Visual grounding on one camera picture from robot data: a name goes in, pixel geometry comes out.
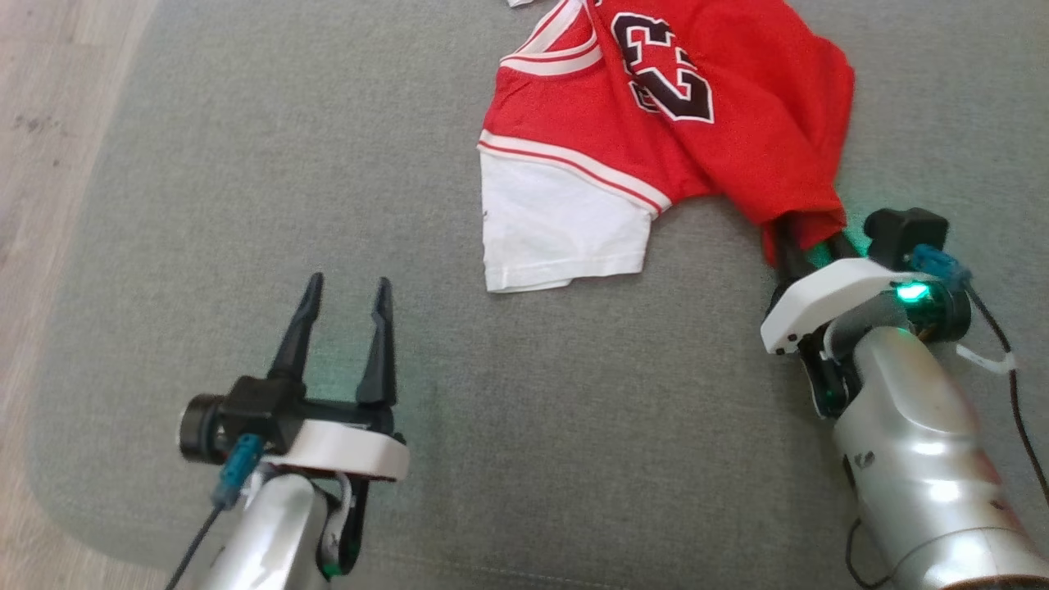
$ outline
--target basketball jersey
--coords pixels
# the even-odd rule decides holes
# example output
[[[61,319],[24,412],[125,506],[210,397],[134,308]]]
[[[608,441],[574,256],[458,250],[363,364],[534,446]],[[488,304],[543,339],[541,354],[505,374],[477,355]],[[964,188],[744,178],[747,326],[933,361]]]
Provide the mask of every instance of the basketball jersey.
[[[852,92],[782,0],[562,0],[500,61],[478,142],[488,290],[640,272],[651,219],[693,196],[822,241]]]

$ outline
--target red and white stripe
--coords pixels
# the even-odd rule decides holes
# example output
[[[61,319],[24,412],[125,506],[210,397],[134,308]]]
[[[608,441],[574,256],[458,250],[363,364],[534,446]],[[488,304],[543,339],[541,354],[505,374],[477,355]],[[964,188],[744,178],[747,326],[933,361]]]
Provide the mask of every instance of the red and white stripe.
[[[568,170],[598,188],[640,205],[654,217],[673,205],[665,194],[648,183],[572,149],[495,135],[487,129],[480,133],[477,149],[491,155],[549,164]]]
[[[536,25],[532,36],[516,51],[499,61],[507,67],[534,76],[560,76],[585,69],[601,60],[597,34],[577,47],[548,51],[582,12],[580,0],[561,0]]]

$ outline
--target gray fabric surface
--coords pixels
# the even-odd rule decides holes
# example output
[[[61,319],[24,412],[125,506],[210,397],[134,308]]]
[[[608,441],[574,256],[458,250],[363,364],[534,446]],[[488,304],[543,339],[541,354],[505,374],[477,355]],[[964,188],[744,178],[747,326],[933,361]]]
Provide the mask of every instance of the gray fabric surface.
[[[792,3],[857,71],[839,174],[851,218],[886,206],[950,217],[949,249],[1015,342],[1049,458],[1049,4]],[[31,477],[59,524],[173,567],[216,477],[178,457],[179,412],[264,372],[323,270],[312,395],[351,395],[389,276],[413,454],[407,481],[374,488],[354,588],[852,587],[854,506],[830,424],[796,362],[762,351],[771,272],[724,201],[663,216],[641,275],[485,293],[474,143],[497,59],[551,5],[160,5],[84,206],[36,397]],[[997,347],[982,325],[967,341]],[[1004,380],[941,356],[1049,548]],[[858,561],[874,576],[870,552],[861,543]]]

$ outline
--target cable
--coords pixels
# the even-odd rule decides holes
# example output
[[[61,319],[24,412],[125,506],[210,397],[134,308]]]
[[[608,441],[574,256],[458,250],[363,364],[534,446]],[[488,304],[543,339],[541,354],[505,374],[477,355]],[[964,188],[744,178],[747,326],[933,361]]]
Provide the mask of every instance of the cable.
[[[876,588],[881,588],[882,586],[884,586],[885,583],[889,582],[890,576],[886,575],[876,582],[863,582],[862,580],[860,580],[859,573],[856,571],[856,568],[854,568],[852,565],[852,541],[853,538],[856,536],[856,529],[859,528],[859,525],[860,525],[860,520],[857,518],[855,521],[853,521],[852,528],[849,529],[849,536],[845,538],[845,567],[849,568],[849,573],[853,576],[853,581],[856,583],[857,586],[859,586],[863,590],[875,590]]]
[[[984,317],[987,324],[990,325],[991,332],[998,337],[999,342],[1002,343],[1002,349],[1005,350],[1006,354],[1012,353],[1012,345],[1009,344],[1009,339],[1005,336],[1005,331],[1002,326],[998,324],[994,316],[991,315],[987,305],[977,294],[977,290],[972,288],[972,283],[969,280],[965,280],[962,283],[965,289],[965,293],[968,294],[969,299],[972,300],[972,304],[980,310],[980,315]],[[1049,484],[1046,483],[1046,475],[1042,470],[1042,463],[1039,462],[1037,456],[1034,454],[1034,447],[1031,446],[1031,439],[1027,436],[1027,428],[1024,426],[1024,417],[1020,412],[1020,389],[1016,385],[1016,370],[1009,370],[1009,402],[1012,404],[1012,420],[1016,423],[1016,430],[1020,433],[1020,440],[1024,443],[1024,450],[1027,451],[1027,458],[1031,461],[1031,467],[1034,469],[1034,476],[1039,479],[1039,485],[1042,486],[1042,496],[1046,500],[1046,504],[1049,504]]]
[[[175,573],[171,574],[171,580],[168,582],[168,585],[164,587],[164,590],[175,590],[175,586],[178,585],[178,581],[183,577],[183,574],[186,573],[186,568],[189,567],[190,561],[193,560],[193,553],[196,553],[197,548],[200,547],[200,543],[204,541],[204,536],[208,534],[208,530],[211,528],[211,525],[215,524],[215,520],[218,519],[218,515],[221,513],[221,506],[215,506],[212,509],[211,514],[208,515],[208,520],[204,522],[204,526],[200,527],[196,536],[193,538],[193,542],[190,543],[189,548],[186,550],[186,554],[183,555],[183,561],[178,564],[178,567],[175,568]]]
[[[204,526],[197,531],[196,536],[193,538],[193,542],[190,543],[186,554],[183,555],[181,563],[178,564],[175,572],[171,574],[171,581],[168,582],[164,590],[175,590],[178,580],[186,573],[186,568],[189,567],[190,561],[193,560],[193,553],[196,553],[197,548],[200,547],[200,543],[204,541],[204,536],[208,534],[211,525],[215,524],[215,520],[218,519],[218,515],[223,510],[231,510],[237,504],[237,500],[240,498],[240,489],[244,486],[248,477],[252,475],[252,471],[255,470],[255,467],[259,464],[259,460],[262,458],[263,447],[264,441],[258,435],[241,435],[237,439],[237,444],[233,446],[233,450],[230,451],[230,456],[226,459],[226,464],[222,465],[222,469],[218,472],[218,484],[215,486],[215,490],[211,492],[211,503],[214,508],[211,514],[208,515],[208,520],[204,522]]]

